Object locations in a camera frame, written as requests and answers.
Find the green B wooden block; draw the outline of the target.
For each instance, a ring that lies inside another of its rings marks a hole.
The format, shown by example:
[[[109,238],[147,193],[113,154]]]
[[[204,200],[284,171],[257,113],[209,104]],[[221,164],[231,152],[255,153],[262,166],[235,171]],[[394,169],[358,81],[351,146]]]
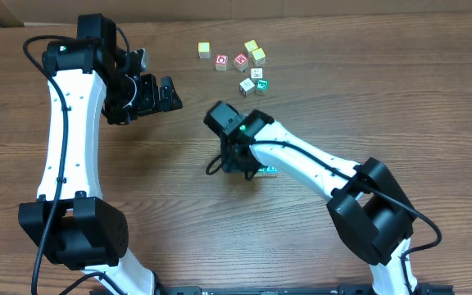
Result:
[[[266,167],[261,167],[258,171],[254,174],[255,177],[264,177],[266,175]]]

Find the blue L wooden block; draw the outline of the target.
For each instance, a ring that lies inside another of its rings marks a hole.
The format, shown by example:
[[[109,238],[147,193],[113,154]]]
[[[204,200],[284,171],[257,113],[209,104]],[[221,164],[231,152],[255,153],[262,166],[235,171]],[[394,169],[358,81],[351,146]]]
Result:
[[[268,166],[265,169],[265,176],[266,177],[276,177],[278,174],[279,174],[279,171],[273,166]]]

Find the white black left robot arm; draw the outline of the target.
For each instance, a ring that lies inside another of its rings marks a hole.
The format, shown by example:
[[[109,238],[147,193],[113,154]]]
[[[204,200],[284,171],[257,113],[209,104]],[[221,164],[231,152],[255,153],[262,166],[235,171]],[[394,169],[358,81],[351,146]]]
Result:
[[[38,261],[79,270],[110,294],[160,294],[157,276],[129,249],[125,214],[103,198],[99,125],[127,125],[183,103],[170,77],[148,72],[146,50],[118,45],[123,37],[102,14],[80,16],[73,38],[48,36],[34,62],[50,93],[46,164],[37,197],[20,205],[18,221]]]

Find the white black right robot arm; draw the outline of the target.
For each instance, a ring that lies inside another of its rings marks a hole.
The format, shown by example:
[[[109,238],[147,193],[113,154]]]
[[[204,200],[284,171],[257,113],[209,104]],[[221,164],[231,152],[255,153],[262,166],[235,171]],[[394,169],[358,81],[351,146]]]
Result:
[[[204,123],[220,138],[220,170],[250,180],[276,168],[322,197],[342,242],[370,266],[374,293],[416,291],[407,260],[414,208],[383,162],[333,156],[262,111],[244,115],[224,102],[207,112]]]

